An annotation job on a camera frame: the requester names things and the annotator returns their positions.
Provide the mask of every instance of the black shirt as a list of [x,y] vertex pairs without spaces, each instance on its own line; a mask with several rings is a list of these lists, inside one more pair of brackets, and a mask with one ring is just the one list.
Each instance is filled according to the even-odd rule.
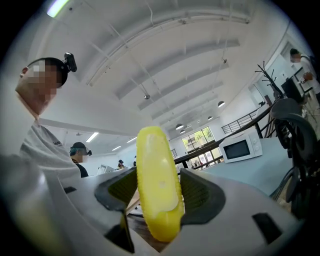
[[79,164],[79,162],[75,159],[72,159],[72,162],[75,163],[76,166],[78,166],[79,170],[80,170],[80,173],[81,173],[81,178],[85,178],[85,177],[88,177],[88,173],[87,173],[87,170],[86,168],[84,168],[81,164]]

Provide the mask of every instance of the light blue tabletop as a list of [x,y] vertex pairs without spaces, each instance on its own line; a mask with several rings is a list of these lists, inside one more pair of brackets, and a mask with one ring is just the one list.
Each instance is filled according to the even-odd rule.
[[260,141],[261,156],[237,162],[222,162],[203,172],[250,184],[270,196],[293,164],[277,137],[262,138]]

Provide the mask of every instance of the black backpack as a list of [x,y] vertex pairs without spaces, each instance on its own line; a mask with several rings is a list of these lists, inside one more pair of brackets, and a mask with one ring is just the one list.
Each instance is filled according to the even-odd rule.
[[311,65],[315,71],[316,74],[316,80],[320,83],[320,70],[319,70],[319,65],[317,63],[317,60],[315,57],[313,56],[301,56],[301,58],[306,58],[307,60],[309,60],[311,62]]

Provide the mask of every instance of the white shirt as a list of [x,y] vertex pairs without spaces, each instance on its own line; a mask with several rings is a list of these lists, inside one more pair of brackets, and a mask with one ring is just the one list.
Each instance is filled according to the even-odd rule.
[[301,54],[301,66],[305,73],[309,72],[312,74],[312,80],[308,80],[309,84],[312,86],[313,91],[315,94],[320,93],[320,84],[317,81],[317,73],[314,70],[314,67],[312,66],[310,59],[308,56]]

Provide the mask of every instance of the ceiling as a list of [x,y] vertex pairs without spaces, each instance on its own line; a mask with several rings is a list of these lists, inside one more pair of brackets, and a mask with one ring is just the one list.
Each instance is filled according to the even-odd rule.
[[173,139],[177,123],[195,130],[218,117],[278,38],[261,2],[69,0],[51,18],[49,0],[21,32],[18,53],[25,63],[74,54],[77,72],[42,118],[54,121],[66,145],[77,132],[82,142],[100,132],[90,145],[107,153],[145,126]]

